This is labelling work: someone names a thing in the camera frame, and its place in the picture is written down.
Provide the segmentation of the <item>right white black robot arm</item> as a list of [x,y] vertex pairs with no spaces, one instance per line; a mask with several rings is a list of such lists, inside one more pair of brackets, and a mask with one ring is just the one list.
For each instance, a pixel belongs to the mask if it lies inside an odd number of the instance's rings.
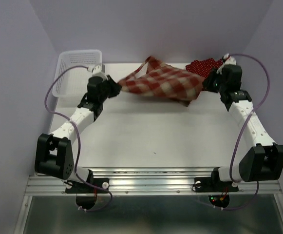
[[220,100],[240,128],[238,141],[244,139],[248,152],[238,163],[215,169],[209,184],[221,190],[227,182],[278,180],[283,170],[283,145],[266,132],[260,122],[249,93],[241,89],[242,69],[224,65],[221,71],[213,68],[203,81],[206,91],[219,93]]

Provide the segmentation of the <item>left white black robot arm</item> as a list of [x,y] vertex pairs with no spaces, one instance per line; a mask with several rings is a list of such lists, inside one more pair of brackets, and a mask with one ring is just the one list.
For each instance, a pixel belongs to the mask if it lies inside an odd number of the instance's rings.
[[80,143],[80,134],[94,123],[103,111],[103,103],[108,98],[119,95],[121,85],[111,76],[101,73],[89,78],[87,93],[66,121],[58,129],[38,137],[35,171],[62,180],[77,182],[83,192],[89,192],[94,186],[93,172],[77,166],[80,155],[73,156],[72,145]]

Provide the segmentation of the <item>red cream plaid skirt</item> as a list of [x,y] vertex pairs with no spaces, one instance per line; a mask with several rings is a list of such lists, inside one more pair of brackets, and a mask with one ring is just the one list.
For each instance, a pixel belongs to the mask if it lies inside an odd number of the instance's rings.
[[144,97],[168,98],[185,107],[203,89],[204,77],[149,56],[135,71],[119,80],[122,92]]

